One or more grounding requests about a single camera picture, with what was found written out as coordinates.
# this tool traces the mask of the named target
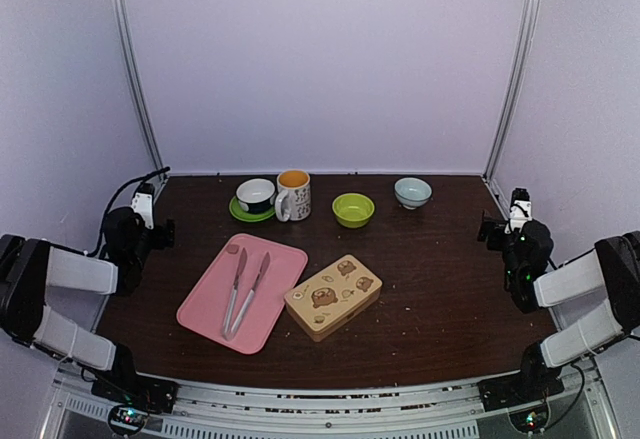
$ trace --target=lime green bowl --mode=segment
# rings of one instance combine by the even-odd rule
[[[343,194],[333,201],[336,220],[349,229],[366,226],[375,210],[373,201],[362,194]]]

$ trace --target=white wall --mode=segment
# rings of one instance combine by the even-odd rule
[[[523,3],[126,1],[178,173],[480,173]]]
[[[114,190],[152,169],[109,0],[0,0],[0,234],[92,249]],[[97,297],[50,294],[81,324]],[[0,437],[34,437],[54,363],[0,331]]]
[[[639,147],[640,0],[542,0],[496,178],[507,194],[529,188],[556,262],[640,229]],[[601,297],[561,312],[571,321]],[[627,341],[598,360],[628,439],[638,437],[639,359]]]

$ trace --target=table surface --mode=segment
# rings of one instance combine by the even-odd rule
[[[498,215],[479,177],[425,177],[433,199],[408,211],[394,197],[396,176],[313,176],[308,219],[259,224],[228,212],[246,179],[174,177],[162,192],[156,219],[175,219],[176,245],[152,252],[140,287],[112,297],[98,328],[131,348],[140,372],[250,387],[418,385],[518,369],[524,348],[555,332],[548,312],[516,309],[502,289],[500,254],[476,241],[482,210]],[[331,203],[344,192],[374,200],[366,227],[336,223]],[[284,310],[264,349],[251,356],[184,329],[178,307],[241,232],[306,251],[300,282],[353,254],[384,282],[380,299],[320,343]]]

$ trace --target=white bowl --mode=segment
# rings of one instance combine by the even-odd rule
[[[240,184],[236,197],[240,208],[250,214],[261,214],[273,206],[276,186],[266,179],[251,179]]]
[[[417,177],[403,177],[395,185],[396,199],[406,209],[424,206],[431,199],[431,186]]]

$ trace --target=green saucer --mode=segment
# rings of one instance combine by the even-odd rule
[[[248,212],[244,212],[238,204],[238,198],[233,196],[231,202],[229,203],[229,212],[233,217],[242,222],[262,222],[267,219],[271,219],[276,214],[275,208],[271,208],[265,212],[260,214],[249,214]]]

